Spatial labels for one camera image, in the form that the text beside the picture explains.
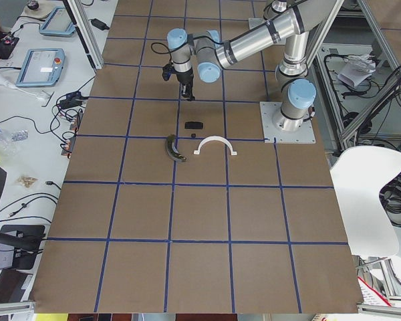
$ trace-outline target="white curved object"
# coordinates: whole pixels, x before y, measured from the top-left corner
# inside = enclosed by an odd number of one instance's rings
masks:
[[[349,148],[332,167],[352,255],[386,257],[398,253],[398,239],[379,193],[400,172],[401,152],[377,146]]]
[[[209,137],[204,138],[199,143],[198,149],[193,151],[193,154],[199,155],[201,153],[200,149],[202,148],[202,146],[205,145],[206,143],[212,142],[214,140],[217,140],[219,142],[222,142],[222,143],[226,144],[227,147],[230,149],[230,155],[232,155],[232,156],[238,155],[238,153],[235,150],[233,150],[232,144],[226,138],[221,137],[221,136],[209,136]]]

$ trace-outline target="device screen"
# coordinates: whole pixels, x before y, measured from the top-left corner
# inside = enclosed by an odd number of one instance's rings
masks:
[[[33,51],[30,55],[22,82],[46,82],[53,71],[56,51]]]
[[[64,32],[68,29],[68,26],[71,22],[72,21],[68,15],[67,10],[58,9],[55,15],[53,15],[53,17],[49,20],[49,23],[46,25],[46,28],[44,28],[44,30]]]

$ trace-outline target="gray floor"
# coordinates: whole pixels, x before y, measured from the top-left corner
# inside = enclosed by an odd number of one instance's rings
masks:
[[[26,0],[0,0],[0,24],[12,27],[26,3]]]

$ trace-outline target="white desk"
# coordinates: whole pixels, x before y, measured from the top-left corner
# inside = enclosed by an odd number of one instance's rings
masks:
[[[54,2],[56,2],[57,6],[62,6],[61,1]],[[89,19],[97,18],[110,26],[117,2],[118,0],[96,0],[94,5],[86,7],[86,14]],[[29,21],[31,22],[35,20],[20,18],[14,25],[13,31],[19,29],[19,26],[22,23]],[[98,42],[98,46],[103,50],[108,31],[100,31],[95,27],[92,27],[92,29],[96,41]],[[20,38],[19,43],[15,47],[11,59],[0,61],[0,67],[21,67],[27,50],[51,47],[59,47],[64,50],[65,65],[58,83],[54,87],[43,88],[46,92],[55,92],[51,101],[45,108],[41,107],[42,102],[33,96],[0,86],[0,121],[15,115],[29,117],[35,120],[40,131],[48,131],[49,124],[53,118],[51,108],[55,104],[55,100],[61,95],[77,90],[82,84],[94,76],[94,71],[89,64],[77,34],[69,38],[47,37],[38,32],[37,25],[28,24],[24,25],[24,28],[19,30],[15,35]],[[19,73],[18,70],[0,70],[0,72],[3,72],[5,78],[13,82],[15,82]],[[84,96],[89,95],[92,83],[93,82],[90,82],[82,89],[82,94]],[[37,93],[40,92],[41,89],[42,88],[28,88],[26,90],[28,92]],[[65,120],[60,119],[59,121],[61,122],[61,126],[56,130],[58,136],[67,131],[70,125],[69,122]],[[44,182],[53,181],[58,185],[61,185],[63,182],[68,166],[68,159],[67,157],[60,155],[60,141],[52,133],[38,134],[34,130],[32,122],[20,118],[15,118],[0,124],[0,128],[7,129],[11,132],[25,129],[29,131],[29,138],[17,143],[21,149],[20,152],[14,157],[8,159],[2,158],[0,160],[0,166],[7,171],[7,180],[3,196],[0,200],[0,209],[10,202],[32,193],[46,192],[58,196],[59,190],[54,186],[45,185]],[[16,183],[17,178],[21,175],[35,177],[38,179],[38,182],[36,182],[32,188],[26,189]],[[8,214],[20,208],[21,203],[23,202],[24,201],[20,201],[0,213],[0,219],[6,219]],[[54,211],[55,205],[51,201],[40,199],[29,204],[29,207],[22,210],[14,217],[36,215],[52,220]],[[0,228],[2,225],[6,224],[43,225],[45,223],[47,222],[41,219],[21,219],[0,223]],[[45,232],[47,233],[49,231],[49,226],[45,226]],[[40,259],[41,255],[38,255],[33,269],[25,272],[31,273],[35,276]],[[33,280],[34,278],[30,281],[23,296],[23,300],[28,299]]]

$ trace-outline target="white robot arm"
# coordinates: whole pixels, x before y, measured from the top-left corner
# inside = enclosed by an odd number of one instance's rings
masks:
[[[197,57],[201,80],[215,82],[221,70],[286,39],[285,54],[276,72],[284,101],[282,116],[276,118],[282,129],[295,130],[316,95],[315,87],[303,79],[307,73],[305,50],[309,31],[325,20],[335,5],[336,0],[301,0],[287,8],[285,0],[274,0],[268,4],[274,9],[271,19],[223,42],[219,41],[217,31],[187,34],[183,29],[173,29],[167,35],[172,59],[163,68],[162,76],[168,80],[171,74],[176,74],[182,96],[194,100],[191,56]]]

